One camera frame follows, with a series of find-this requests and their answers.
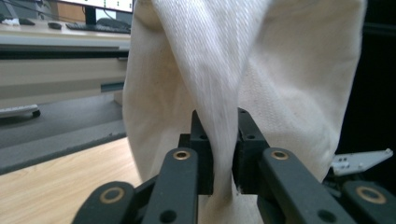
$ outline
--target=keyboard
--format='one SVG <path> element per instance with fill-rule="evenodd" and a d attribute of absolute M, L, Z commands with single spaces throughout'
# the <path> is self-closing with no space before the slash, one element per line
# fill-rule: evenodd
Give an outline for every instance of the keyboard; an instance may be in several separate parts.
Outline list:
<path fill-rule="evenodd" d="M 115 28 L 103 25 L 87 25 L 82 23 L 67 23 L 66 27 L 70 30 L 80 31 L 94 31 L 94 32 L 107 32 L 107 33 L 119 33 L 119 34 L 130 34 L 129 28 Z"/>

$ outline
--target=wooden table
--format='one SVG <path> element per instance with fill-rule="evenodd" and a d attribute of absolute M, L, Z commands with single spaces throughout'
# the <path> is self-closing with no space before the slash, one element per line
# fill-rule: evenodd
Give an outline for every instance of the wooden table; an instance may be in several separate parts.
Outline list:
<path fill-rule="evenodd" d="M 70 223 L 99 186 L 140 183 L 126 138 L 0 175 L 0 223 Z"/>

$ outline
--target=round joint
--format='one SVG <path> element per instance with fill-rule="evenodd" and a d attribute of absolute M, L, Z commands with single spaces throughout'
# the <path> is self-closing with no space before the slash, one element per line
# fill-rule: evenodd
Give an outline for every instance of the round joint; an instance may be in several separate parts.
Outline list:
<path fill-rule="evenodd" d="M 190 152 L 181 150 L 174 153 L 174 158 L 179 161 L 184 161 L 190 157 Z"/>
<path fill-rule="evenodd" d="M 283 151 L 273 151 L 271 153 L 271 156 L 280 161 L 285 161 L 289 158 L 289 155 Z"/>
<path fill-rule="evenodd" d="M 369 203 L 386 203 L 387 198 L 378 190 L 369 187 L 359 186 L 356 188 L 358 195 Z"/>
<path fill-rule="evenodd" d="M 102 192 L 100 195 L 100 201 L 102 203 L 116 203 L 124 196 L 124 194 L 125 191 L 120 187 L 110 188 Z"/>

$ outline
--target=computer mouse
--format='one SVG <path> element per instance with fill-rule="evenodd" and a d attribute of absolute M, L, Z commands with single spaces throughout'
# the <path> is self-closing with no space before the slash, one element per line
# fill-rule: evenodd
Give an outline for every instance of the computer mouse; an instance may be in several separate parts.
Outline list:
<path fill-rule="evenodd" d="M 61 30 L 62 29 L 62 25 L 60 23 L 58 23 L 58 22 L 50 21 L 49 22 L 49 28 L 55 29 L 55 30 Z"/>

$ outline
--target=towel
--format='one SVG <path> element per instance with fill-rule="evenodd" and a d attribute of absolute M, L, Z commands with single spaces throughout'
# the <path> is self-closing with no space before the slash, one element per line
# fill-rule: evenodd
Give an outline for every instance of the towel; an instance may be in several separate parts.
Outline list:
<path fill-rule="evenodd" d="M 363 0 L 140 0 L 123 117 L 143 181 L 189 133 L 196 109 L 214 157 L 199 223 L 260 223 L 232 181 L 237 107 L 271 147 L 321 181 L 337 148 L 361 52 Z"/>

